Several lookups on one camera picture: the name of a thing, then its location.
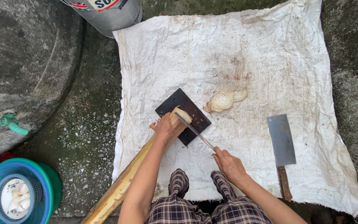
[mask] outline plaid pants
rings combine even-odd
[[[149,209],[145,224],[272,224],[262,208],[248,197],[236,196],[226,176],[218,171],[211,172],[216,189],[224,203],[216,207],[212,215],[203,213],[197,205],[183,199],[189,190],[186,173],[177,169],[169,181],[169,196],[161,197]]]

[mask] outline cleaver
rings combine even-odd
[[[288,184],[285,165],[296,164],[294,143],[290,124],[286,114],[267,117],[273,150],[275,151],[278,179],[280,181],[281,194],[284,200],[291,200],[292,195]]]

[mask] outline plastic basket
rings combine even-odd
[[[28,218],[22,223],[46,224],[61,199],[61,183],[56,172],[45,164],[37,164],[23,158],[14,158],[0,164],[0,181],[10,174],[20,174],[27,178],[34,178],[40,182],[43,191],[42,200],[37,207],[33,208],[31,214],[29,214]]]

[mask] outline concrete ground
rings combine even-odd
[[[270,8],[281,2],[142,0],[143,20],[158,15],[216,15]],[[321,20],[331,58],[338,127],[358,173],[358,1],[324,0]],[[111,185],[121,99],[117,43],[87,24],[80,64],[71,91],[57,113],[37,135],[15,150],[23,157],[52,166],[62,179],[62,203],[51,224],[80,223],[81,216]],[[308,223],[354,222],[322,206],[290,206]],[[116,222],[117,217],[111,216],[106,223]]]

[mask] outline hand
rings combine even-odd
[[[167,140],[174,134],[174,128],[171,125],[171,119],[169,115],[171,113],[166,113],[162,118],[157,120],[157,124],[153,122],[149,125],[151,129],[156,133],[156,141],[162,141],[164,145],[167,143]]]
[[[222,171],[227,180],[235,186],[239,186],[241,182],[248,176],[241,160],[235,156],[230,155],[227,150],[220,150],[219,147],[214,147],[216,154],[212,154],[219,170]]]

